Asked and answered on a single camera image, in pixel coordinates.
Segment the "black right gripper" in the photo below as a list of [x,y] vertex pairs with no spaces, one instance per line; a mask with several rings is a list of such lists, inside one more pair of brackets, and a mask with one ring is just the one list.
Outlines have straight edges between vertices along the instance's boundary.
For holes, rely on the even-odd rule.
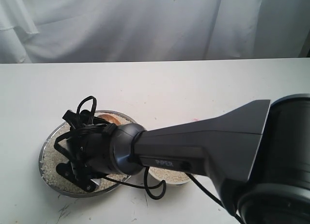
[[56,138],[54,149],[92,178],[90,169],[85,165],[83,155],[85,147],[82,145],[83,137],[80,134],[80,131],[86,125],[81,122],[79,115],[71,110],[67,110],[62,118],[70,128],[68,132]]

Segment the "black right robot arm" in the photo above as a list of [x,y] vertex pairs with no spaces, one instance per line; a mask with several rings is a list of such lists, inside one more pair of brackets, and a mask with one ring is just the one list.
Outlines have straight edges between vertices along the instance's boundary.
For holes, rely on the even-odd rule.
[[310,96],[255,100],[212,119],[146,130],[116,125],[78,108],[54,148],[67,163],[59,175],[93,192],[109,174],[151,167],[211,179],[221,205],[242,224],[310,221]]

